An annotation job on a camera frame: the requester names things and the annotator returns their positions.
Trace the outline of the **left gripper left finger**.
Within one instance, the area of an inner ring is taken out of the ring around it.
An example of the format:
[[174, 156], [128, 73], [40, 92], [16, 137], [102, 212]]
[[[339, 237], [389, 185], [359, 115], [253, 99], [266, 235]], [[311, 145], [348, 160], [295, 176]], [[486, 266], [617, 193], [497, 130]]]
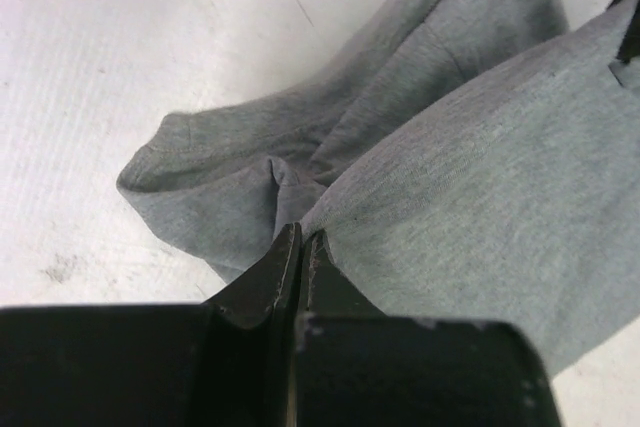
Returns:
[[5, 308], [5, 426], [283, 426], [301, 232], [200, 304]]

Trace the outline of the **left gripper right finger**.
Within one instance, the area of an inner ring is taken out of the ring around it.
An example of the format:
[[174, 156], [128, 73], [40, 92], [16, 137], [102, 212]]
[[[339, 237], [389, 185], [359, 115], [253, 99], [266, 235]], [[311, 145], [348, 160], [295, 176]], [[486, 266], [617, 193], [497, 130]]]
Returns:
[[543, 363], [513, 325], [394, 317], [305, 246], [296, 321], [300, 426], [558, 426]]

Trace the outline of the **grey t shirt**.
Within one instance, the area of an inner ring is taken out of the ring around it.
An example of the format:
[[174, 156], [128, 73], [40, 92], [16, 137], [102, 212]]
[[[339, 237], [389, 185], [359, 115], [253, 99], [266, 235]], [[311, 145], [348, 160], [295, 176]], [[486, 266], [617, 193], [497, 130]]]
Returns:
[[166, 116], [117, 187], [233, 281], [289, 223], [384, 311], [499, 318], [558, 373], [639, 315], [639, 0], [388, 0], [312, 80]]

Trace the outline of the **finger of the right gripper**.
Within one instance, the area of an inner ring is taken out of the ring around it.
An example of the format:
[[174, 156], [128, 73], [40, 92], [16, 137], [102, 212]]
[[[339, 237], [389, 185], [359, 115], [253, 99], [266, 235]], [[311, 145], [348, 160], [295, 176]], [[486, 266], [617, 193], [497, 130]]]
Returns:
[[[617, 6], [624, 0], [612, 0], [608, 8]], [[630, 64], [639, 57], [639, 3], [636, 3], [631, 20], [626, 28], [622, 41], [617, 50], [615, 61], [622, 65]]]

